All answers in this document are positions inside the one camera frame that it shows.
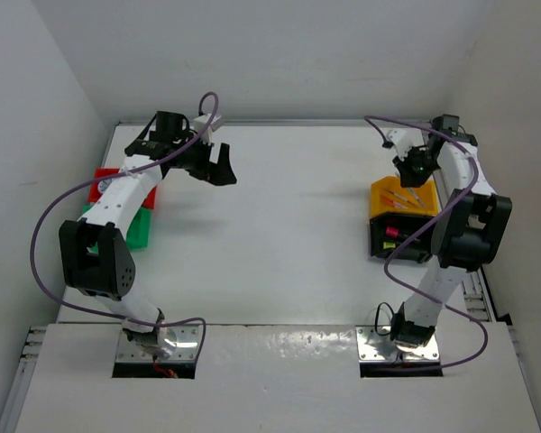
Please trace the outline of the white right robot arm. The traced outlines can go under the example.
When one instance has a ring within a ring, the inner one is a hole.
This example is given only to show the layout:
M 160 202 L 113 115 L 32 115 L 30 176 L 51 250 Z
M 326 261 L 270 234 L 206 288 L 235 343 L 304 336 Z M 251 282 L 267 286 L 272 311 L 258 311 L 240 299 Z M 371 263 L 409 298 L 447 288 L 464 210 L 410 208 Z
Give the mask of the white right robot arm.
M 403 188 L 418 188 L 440 172 L 449 196 L 429 224 L 431 258 L 417 290 L 393 315 L 390 339 L 405 347 L 427 345 L 436 331 L 443 305 L 465 276 L 491 263 L 499 249 L 512 210 L 510 198 L 496 193 L 486 180 L 471 134 L 459 131 L 456 115 L 443 114 L 430 123 L 423 146 L 390 132 L 393 163 Z

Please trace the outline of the pink highlighter marker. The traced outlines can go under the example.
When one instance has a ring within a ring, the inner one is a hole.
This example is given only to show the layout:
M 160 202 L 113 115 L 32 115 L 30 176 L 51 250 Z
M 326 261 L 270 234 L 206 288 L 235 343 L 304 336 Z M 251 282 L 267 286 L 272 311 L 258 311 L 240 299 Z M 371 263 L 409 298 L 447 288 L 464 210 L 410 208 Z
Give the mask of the pink highlighter marker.
M 411 233 L 407 233 L 399 230 L 396 227 L 387 226 L 385 229 L 385 235 L 392 239 L 399 239 L 400 241 L 405 241 L 411 237 Z

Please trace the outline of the grey purple pen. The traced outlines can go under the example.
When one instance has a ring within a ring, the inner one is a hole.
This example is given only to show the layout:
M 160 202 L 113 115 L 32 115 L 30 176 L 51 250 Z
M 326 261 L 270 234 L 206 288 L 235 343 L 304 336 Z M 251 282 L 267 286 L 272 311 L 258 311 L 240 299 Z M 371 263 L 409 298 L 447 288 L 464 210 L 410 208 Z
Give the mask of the grey purple pen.
M 419 197 L 419 195 L 416 193 L 415 190 L 412 188 L 408 188 L 409 193 L 413 196 L 413 198 L 417 201 L 417 203 L 423 208 L 426 209 L 425 203 L 422 201 L 422 199 Z

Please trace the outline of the orange pen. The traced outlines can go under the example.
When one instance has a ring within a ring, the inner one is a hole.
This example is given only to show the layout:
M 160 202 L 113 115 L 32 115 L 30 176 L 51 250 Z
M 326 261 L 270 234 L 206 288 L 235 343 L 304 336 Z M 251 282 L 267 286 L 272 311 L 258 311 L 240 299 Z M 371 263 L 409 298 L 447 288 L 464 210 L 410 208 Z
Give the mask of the orange pen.
M 396 202 L 396 201 L 391 200 L 391 199 L 381 198 L 381 201 L 382 201 L 382 203 L 384 203 L 385 205 L 387 205 L 389 207 L 398 208 L 398 209 L 407 209 L 407 206 L 405 206 L 403 204 L 400 204 L 399 202 Z
M 393 197 L 395 197 L 395 198 L 398 198 L 398 199 L 400 199 L 400 200 L 402 200 L 402 201 L 405 201 L 405 202 L 407 202 L 407 203 L 409 203 L 409 204 L 412 204 L 408 199 L 402 197 L 400 194 L 398 194 L 398 193 L 396 193 L 396 192 L 394 192 L 394 191 L 391 191 L 391 190 L 389 190 L 389 189 L 385 189 L 385 192 L 391 194 L 391 196 L 393 196 Z

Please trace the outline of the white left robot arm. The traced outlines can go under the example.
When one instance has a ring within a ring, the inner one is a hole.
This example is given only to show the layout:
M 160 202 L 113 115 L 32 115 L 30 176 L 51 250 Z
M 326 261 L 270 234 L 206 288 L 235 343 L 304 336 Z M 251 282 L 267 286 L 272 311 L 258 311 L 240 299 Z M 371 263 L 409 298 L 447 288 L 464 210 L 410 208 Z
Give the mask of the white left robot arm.
M 157 112 L 125 148 L 120 170 L 96 203 L 60 227 L 66 285 L 104 304 L 122 320 L 125 334 L 141 345 L 159 346 L 164 315 L 135 285 L 128 229 L 144 200 L 172 169 L 217 187 L 236 183 L 229 144 L 222 143 L 217 161 L 210 160 L 212 136 L 221 123 L 215 114 L 188 120 L 182 114 Z

